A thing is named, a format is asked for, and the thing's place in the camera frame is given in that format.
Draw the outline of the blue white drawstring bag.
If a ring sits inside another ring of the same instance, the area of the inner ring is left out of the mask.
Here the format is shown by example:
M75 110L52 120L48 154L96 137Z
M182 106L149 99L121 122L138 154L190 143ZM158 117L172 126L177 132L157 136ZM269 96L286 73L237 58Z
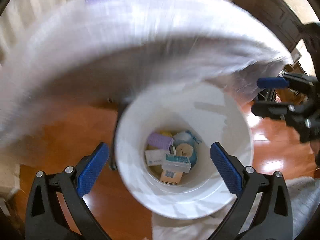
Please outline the blue white drawstring bag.
M202 141L197 139L189 130L176 133L173 136L173 139L175 148L181 143L188 143L189 145L193 146L193 156L189 158L191 166L193 167L197 162L197 146Z

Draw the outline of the dark wooden dresser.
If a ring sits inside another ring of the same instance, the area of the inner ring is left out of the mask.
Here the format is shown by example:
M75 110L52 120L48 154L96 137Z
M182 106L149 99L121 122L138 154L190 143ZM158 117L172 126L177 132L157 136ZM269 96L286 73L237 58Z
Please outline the dark wooden dresser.
M301 40L302 22L284 0L233 0L270 29L292 52Z

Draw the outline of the blue white medicine box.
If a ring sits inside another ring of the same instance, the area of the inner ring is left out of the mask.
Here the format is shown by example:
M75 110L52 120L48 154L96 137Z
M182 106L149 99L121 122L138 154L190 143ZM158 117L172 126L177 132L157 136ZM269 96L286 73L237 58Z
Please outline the blue white medicine box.
M145 161L147 166L157 166L163 163L166 154L169 154L168 150L145 150Z

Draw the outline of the brown cardboard box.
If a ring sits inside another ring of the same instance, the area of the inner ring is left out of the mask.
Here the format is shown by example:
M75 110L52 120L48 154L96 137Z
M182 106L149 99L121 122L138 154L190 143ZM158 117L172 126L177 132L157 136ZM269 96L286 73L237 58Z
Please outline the brown cardboard box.
M163 170L159 180L164 183L178 185L182 179L182 176L183 172Z

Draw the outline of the clear box teal label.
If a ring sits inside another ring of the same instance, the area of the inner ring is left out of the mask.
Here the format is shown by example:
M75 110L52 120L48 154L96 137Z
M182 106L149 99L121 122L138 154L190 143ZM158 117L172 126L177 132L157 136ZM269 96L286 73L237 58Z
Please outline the clear box teal label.
M191 170L191 163L188 157L165 154L162 161L162 169L172 172L189 173Z

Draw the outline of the cream tissue ball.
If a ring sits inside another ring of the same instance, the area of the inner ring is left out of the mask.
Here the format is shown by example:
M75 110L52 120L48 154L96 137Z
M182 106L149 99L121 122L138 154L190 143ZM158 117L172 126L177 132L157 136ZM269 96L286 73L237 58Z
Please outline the cream tissue ball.
M181 143L176 146L176 155L191 158L193 156L193 146L188 143Z

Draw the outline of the yellow paper bag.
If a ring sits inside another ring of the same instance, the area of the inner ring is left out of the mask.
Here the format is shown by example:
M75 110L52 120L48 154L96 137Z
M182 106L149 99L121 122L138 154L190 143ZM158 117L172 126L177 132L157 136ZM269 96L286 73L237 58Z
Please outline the yellow paper bag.
M154 176L160 177L162 174L162 160L169 147L173 144L172 133L169 131L153 132L147 138L147 145L144 157L147 167Z

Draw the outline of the white trash bin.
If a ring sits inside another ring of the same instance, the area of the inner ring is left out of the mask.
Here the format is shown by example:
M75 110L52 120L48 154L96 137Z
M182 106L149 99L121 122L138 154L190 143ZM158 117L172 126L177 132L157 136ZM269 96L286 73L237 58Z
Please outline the white trash bin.
M179 185L165 184L145 163L147 138L155 131L185 130L200 140L197 162ZM234 198L210 158L214 142L243 165L252 164L251 131L229 95L205 83L168 96L143 94L127 107L118 123L117 168L129 192L150 211L173 219L206 217Z

